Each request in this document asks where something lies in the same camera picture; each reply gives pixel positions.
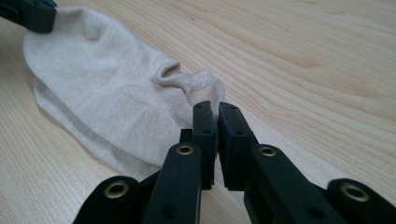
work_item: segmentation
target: wooden table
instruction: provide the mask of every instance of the wooden table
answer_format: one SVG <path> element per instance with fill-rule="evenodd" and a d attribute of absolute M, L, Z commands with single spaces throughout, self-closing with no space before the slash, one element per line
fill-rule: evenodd
<path fill-rule="evenodd" d="M 396 204 L 396 2 L 57 3 L 117 18 L 185 72 L 210 68 L 259 141 L 313 183 L 353 178 Z M 24 33 L 0 20 L 0 223 L 71 223 L 119 173 L 38 108 Z M 218 181 L 203 193 L 201 223 L 249 223 L 242 193 Z"/>

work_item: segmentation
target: white cloth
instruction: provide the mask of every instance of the white cloth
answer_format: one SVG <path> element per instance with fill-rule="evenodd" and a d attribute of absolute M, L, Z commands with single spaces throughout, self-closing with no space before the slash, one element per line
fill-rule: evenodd
<path fill-rule="evenodd" d="M 118 21 L 86 7 L 57 8 L 53 31 L 27 32 L 38 105 L 103 161 L 137 179 L 163 164 L 192 106 L 224 98 L 209 70 L 184 74 Z"/>

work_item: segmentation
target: black object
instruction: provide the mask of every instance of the black object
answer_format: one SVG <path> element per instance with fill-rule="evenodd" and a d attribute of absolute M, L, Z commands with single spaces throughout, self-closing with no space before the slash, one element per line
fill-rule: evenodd
<path fill-rule="evenodd" d="M 395 207 L 362 183 L 310 183 L 279 148 L 258 143 L 238 107 L 220 103 L 217 131 L 210 103 L 195 105 L 193 129 L 181 130 L 160 172 L 102 182 L 74 223 L 198 223 L 218 150 L 225 186 L 245 192 L 252 223 L 396 223 Z"/>
<path fill-rule="evenodd" d="M 0 0 L 0 16 L 28 30 L 46 34 L 52 31 L 55 7 L 52 0 Z"/>

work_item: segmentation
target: metal rivet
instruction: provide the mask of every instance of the metal rivet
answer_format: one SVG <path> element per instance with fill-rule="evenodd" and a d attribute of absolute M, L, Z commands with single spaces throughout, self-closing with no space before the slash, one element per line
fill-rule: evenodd
<path fill-rule="evenodd" d="M 129 185 L 124 181 L 115 181 L 105 189 L 105 196 L 109 199 L 117 199 L 128 192 Z"/>
<path fill-rule="evenodd" d="M 365 203 L 369 201 L 370 196 L 369 194 L 362 190 L 361 188 L 351 185 L 351 184 L 343 184 L 341 186 L 341 191 L 350 199 L 353 199 L 355 201 Z"/>
<path fill-rule="evenodd" d="M 190 146 L 181 146 L 176 149 L 176 152 L 182 156 L 190 155 L 193 151 L 194 148 Z"/>
<path fill-rule="evenodd" d="M 261 153 L 263 156 L 267 156 L 267 157 L 273 157 L 273 156 L 276 155 L 276 151 L 273 150 L 273 149 L 270 148 L 270 147 L 261 147 L 261 148 L 259 149 L 259 151 L 260 151 L 260 153 Z"/>

